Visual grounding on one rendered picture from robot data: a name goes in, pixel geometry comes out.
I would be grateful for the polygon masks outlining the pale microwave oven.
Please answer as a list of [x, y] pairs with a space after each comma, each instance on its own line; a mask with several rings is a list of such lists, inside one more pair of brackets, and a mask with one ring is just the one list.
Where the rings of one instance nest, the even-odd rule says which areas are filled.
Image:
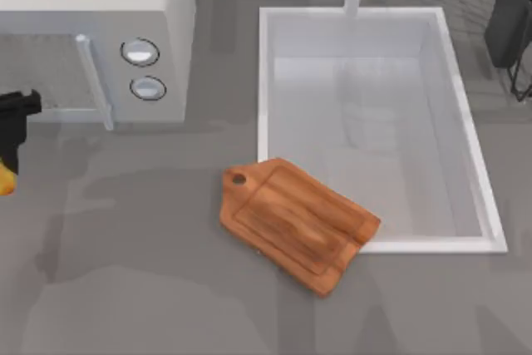
[[[195, 31], [195, 0], [0, 0], [0, 34], [84, 34], [120, 123], [181, 123], [185, 118]], [[121, 44], [142, 37], [160, 50], [154, 65], [135, 67]], [[163, 81], [166, 95], [142, 101], [130, 82], [142, 76]]]

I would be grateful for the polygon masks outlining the yellow bread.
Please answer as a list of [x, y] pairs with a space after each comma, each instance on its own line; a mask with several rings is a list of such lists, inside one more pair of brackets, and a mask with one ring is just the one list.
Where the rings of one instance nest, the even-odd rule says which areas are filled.
[[18, 158], [0, 158], [0, 196], [11, 195], [17, 188]]

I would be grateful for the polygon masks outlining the small round microwave knob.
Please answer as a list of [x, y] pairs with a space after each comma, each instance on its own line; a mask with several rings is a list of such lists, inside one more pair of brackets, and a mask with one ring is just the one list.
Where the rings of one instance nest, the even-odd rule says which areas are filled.
[[165, 83], [155, 76], [142, 76], [133, 79], [129, 88], [130, 92], [142, 101], [158, 101], [167, 93]]

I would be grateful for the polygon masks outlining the microwave oven door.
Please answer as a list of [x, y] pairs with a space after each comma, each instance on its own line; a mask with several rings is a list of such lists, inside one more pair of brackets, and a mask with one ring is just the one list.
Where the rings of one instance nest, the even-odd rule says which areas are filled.
[[42, 112], [31, 121], [103, 124], [75, 36], [0, 34], [0, 95], [31, 90], [42, 97]]

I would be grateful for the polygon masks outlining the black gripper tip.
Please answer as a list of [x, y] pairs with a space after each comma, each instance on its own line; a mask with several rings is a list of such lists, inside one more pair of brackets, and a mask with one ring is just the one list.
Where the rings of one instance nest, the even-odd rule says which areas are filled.
[[15, 175], [19, 173], [18, 149], [27, 139], [27, 118], [42, 112], [42, 97], [36, 90], [0, 95], [0, 160]]

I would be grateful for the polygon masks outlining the white sink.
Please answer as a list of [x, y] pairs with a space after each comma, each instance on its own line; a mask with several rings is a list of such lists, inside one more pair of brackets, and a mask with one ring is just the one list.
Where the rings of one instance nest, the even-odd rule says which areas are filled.
[[505, 232], [439, 7], [263, 7], [258, 158], [381, 221], [366, 254], [504, 254]]

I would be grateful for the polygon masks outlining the large round microwave knob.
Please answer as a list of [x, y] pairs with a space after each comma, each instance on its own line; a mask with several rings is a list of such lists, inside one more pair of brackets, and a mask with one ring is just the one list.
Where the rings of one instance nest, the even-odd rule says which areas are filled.
[[149, 39], [137, 37], [125, 41], [120, 47], [121, 57], [135, 67], [148, 67], [160, 58], [159, 48]]

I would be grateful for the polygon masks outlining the brown wooden cutting board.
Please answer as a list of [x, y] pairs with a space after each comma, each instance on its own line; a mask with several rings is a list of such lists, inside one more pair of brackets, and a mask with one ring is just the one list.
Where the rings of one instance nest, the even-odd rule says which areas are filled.
[[381, 224], [372, 212], [282, 158], [225, 169], [219, 220], [322, 298]]

